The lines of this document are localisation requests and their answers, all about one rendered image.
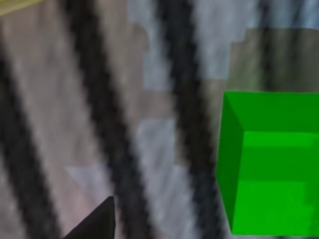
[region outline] green box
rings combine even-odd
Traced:
[[[319,94],[225,92],[217,179],[232,234],[319,237]]]

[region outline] yellow edge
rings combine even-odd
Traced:
[[[20,10],[22,8],[25,8],[27,6],[30,6],[30,5],[39,3],[39,2],[42,2],[42,0],[29,0],[29,1],[24,1],[24,2],[14,4],[12,6],[7,6],[7,7],[3,7],[3,8],[0,7],[0,16],[4,15],[4,14],[8,14],[8,13],[13,12],[13,11]]]

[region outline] yellow object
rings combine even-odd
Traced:
[[[42,0],[0,0],[0,15],[39,3]]]

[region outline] green cube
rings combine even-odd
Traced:
[[[319,94],[224,93],[217,179],[234,235],[319,237]]]

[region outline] black triangular object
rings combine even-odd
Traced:
[[[114,197],[108,197],[64,239],[114,239]]]

